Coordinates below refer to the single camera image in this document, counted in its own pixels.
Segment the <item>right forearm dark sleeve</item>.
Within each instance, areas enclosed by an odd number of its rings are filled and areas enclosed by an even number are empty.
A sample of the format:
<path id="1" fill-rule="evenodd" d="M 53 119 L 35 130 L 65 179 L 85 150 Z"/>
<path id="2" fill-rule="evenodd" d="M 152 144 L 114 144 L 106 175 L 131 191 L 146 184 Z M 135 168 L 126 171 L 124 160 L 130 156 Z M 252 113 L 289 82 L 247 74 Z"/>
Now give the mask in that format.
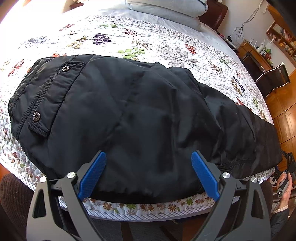
<path id="1" fill-rule="evenodd" d="M 271 240 L 274 240 L 276 235 L 280 232 L 284 224 L 287 222 L 288 214 L 288 205 L 279 208 L 273 212 L 273 215 L 270 219 Z"/>

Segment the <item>person's right hand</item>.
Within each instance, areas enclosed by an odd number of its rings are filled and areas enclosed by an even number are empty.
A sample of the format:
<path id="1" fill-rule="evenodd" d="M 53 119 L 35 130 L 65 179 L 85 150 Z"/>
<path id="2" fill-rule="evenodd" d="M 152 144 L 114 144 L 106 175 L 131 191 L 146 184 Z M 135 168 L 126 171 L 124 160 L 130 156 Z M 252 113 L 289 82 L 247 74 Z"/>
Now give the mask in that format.
<path id="1" fill-rule="evenodd" d="M 289 202 L 289 199 L 290 199 L 290 194 L 291 194 L 291 191 L 292 191 L 292 185 L 293 185 L 293 181 L 292 181 L 292 176 L 290 173 L 286 173 L 286 172 L 283 172 L 280 176 L 280 178 L 278 179 L 277 181 L 277 186 L 276 188 L 279 189 L 280 185 L 282 182 L 284 182 L 285 180 L 287 180 L 287 188 L 284 192 L 282 192 L 282 197 L 280 199 L 280 204 L 278 206 L 278 209 L 276 209 L 274 211 L 274 213 L 279 213 L 281 211 L 284 211 L 286 209 L 288 209 L 288 202 Z"/>

